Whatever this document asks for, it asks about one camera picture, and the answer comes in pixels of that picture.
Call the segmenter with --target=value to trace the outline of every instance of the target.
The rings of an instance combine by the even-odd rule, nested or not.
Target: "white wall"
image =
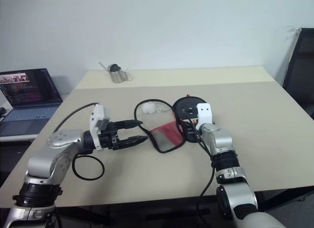
[[[124,69],[263,65],[279,82],[314,0],[0,0],[1,71],[48,68],[66,94]]]

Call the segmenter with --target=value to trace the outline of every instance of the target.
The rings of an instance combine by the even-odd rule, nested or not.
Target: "white bracket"
[[[200,129],[203,124],[212,124],[212,113],[209,103],[199,103],[196,105],[198,123],[196,129]]]
[[[89,130],[98,151],[102,149],[98,135],[101,133],[101,130],[105,130],[109,120],[109,110],[100,104],[96,104],[89,119]]]

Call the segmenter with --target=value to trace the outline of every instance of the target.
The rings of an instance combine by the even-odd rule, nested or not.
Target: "beige tabletop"
[[[238,78],[243,75],[241,68],[234,69],[233,75],[238,72],[239,76],[235,75],[240,79],[238,81],[233,81],[229,76],[225,79],[215,78],[214,73],[218,69],[209,70],[210,77],[204,70],[193,70],[188,85],[161,84],[160,87],[145,87],[145,84],[121,87],[123,85],[110,84],[109,76],[104,72],[87,73],[79,88],[65,99],[0,188],[0,207],[13,204],[12,195],[18,194],[23,184],[29,157],[40,150],[53,129],[74,109],[99,101],[110,108],[111,120],[119,121],[132,119],[134,107],[142,100],[156,98],[173,104],[186,94],[209,102],[216,124],[232,134],[239,161],[253,190],[314,185],[314,121],[262,67],[249,69],[257,73],[249,80],[246,76]],[[137,80],[136,72],[132,75],[134,79],[124,82],[124,85]],[[200,80],[210,78],[211,82],[195,85],[196,76]],[[93,86],[88,84],[91,77],[96,83]],[[165,83],[165,79],[168,82],[168,78],[160,76],[159,82]],[[92,107],[89,107],[77,113],[62,128],[88,130],[91,110]],[[139,128],[119,131],[120,139],[133,135],[144,133]],[[57,206],[198,196],[211,174],[209,158],[198,145],[192,143],[160,154],[147,140],[133,148],[119,151],[105,149],[93,155],[104,163],[105,175],[97,181],[83,181],[75,177],[70,169],[62,183],[63,195],[56,200]],[[97,176],[101,171],[100,166],[90,159],[78,160],[77,168],[86,177]],[[206,195],[215,194],[216,187],[214,182]]]

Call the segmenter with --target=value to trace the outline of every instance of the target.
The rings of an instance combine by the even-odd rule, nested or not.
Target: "laptop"
[[[47,69],[0,72],[0,89],[13,107],[1,137],[38,134],[62,103]]]

